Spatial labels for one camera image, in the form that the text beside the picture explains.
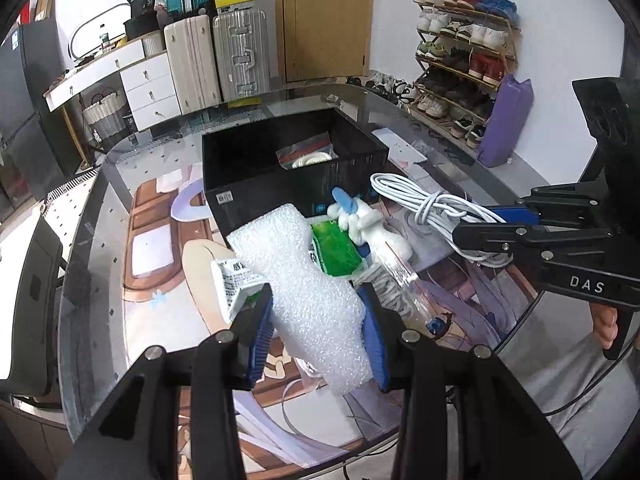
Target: door frame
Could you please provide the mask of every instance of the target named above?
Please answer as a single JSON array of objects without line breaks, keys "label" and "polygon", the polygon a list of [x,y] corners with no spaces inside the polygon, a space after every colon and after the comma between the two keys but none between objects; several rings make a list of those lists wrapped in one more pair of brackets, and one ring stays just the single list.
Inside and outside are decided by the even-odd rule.
[{"label": "door frame", "polygon": [[[287,63],[285,59],[285,43],[284,43],[284,0],[276,0],[276,43],[278,45],[278,72],[280,73],[280,79],[282,84],[287,84]],[[369,75],[369,60],[371,54],[371,28],[373,26],[373,0],[369,0],[369,26],[367,30],[369,34],[367,36],[366,45],[366,58],[362,67],[362,75]]]}]

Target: finger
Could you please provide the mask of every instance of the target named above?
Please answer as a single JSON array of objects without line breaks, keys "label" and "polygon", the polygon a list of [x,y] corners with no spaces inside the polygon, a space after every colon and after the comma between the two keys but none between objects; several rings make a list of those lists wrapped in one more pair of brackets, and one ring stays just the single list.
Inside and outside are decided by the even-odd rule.
[{"label": "finger", "polygon": [[618,319],[618,311],[612,306],[600,305],[597,303],[590,304],[591,317],[601,319],[607,326],[613,326]]},{"label": "finger", "polygon": [[597,332],[594,332],[593,335],[597,339],[598,343],[600,343],[600,346],[602,346],[602,348],[604,348],[605,350],[609,350],[609,348],[611,348],[611,345],[613,345],[613,341],[604,340]]},{"label": "finger", "polygon": [[618,335],[618,326],[608,326],[604,324],[600,318],[593,320],[593,331],[596,332],[604,341],[613,341]]}]

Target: anime print mat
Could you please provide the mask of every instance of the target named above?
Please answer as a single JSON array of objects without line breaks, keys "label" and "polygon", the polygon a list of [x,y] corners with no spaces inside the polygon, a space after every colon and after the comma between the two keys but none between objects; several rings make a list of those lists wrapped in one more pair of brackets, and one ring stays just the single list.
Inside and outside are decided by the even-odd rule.
[{"label": "anime print mat", "polygon": [[[393,228],[420,246],[420,233],[401,209],[391,204],[381,208]],[[476,305],[482,298],[463,262],[449,258],[447,251],[437,262],[427,262],[422,254],[417,251],[420,268],[415,267],[423,269],[420,277],[429,275],[469,310],[482,312]],[[202,164],[172,171],[138,188],[129,219],[122,287],[129,365],[148,346],[160,344],[168,352],[191,348],[228,327],[216,300],[210,264],[231,255],[204,202]],[[531,300],[532,289],[517,269],[489,274],[487,281],[497,285],[517,316]],[[455,322],[447,337],[456,348],[473,342]],[[398,428],[401,392],[383,395],[370,382],[334,396],[323,385],[309,364],[289,355],[280,338],[271,341],[254,390],[234,392],[242,458],[250,480],[302,476],[305,469],[332,462],[343,453],[363,451]],[[180,480],[191,479],[190,399],[190,388],[184,388],[178,420]]]}]

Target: green plastic package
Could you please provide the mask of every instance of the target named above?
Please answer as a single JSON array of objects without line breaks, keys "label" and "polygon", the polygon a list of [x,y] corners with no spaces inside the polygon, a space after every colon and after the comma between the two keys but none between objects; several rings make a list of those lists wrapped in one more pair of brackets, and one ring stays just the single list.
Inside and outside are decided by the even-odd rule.
[{"label": "green plastic package", "polygon": [[325,274],[349,276],[362,264],[349,235],[340,231],[336,220],[313,224],[311,231],[309,257]]}]

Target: black box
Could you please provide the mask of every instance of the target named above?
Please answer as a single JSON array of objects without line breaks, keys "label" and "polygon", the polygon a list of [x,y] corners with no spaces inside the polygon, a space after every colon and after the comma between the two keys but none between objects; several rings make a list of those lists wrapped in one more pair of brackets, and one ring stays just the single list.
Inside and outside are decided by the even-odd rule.
[{"label": "black box", "polygon": [[[325,132],[338,158],[295,170],[280,165],[278,150]],[[335,108],[242,124],[202,137],[205,196],[225,238],[287,203],[309,218],[326,213],[336,186],[376,200],[369,178],[384,170],[388,151]]]}]

